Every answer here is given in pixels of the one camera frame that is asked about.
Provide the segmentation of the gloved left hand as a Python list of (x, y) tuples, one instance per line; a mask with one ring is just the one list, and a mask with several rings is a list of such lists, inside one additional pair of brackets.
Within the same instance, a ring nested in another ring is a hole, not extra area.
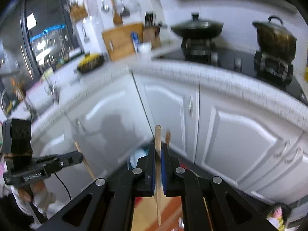
[(13, 196), (16, 200), (19, 209), (26, 215), (31, 215), (31, 207), (28, 207), (26, 203), (33, 203), (33, 205), (39, 210), (40, 213), (50, 218), (56, 213), (56, 195), (49, 192), (43, 181), (36, 182), (31, 186), (33, 197), (26, 192), (25, 189), (10, 187)]

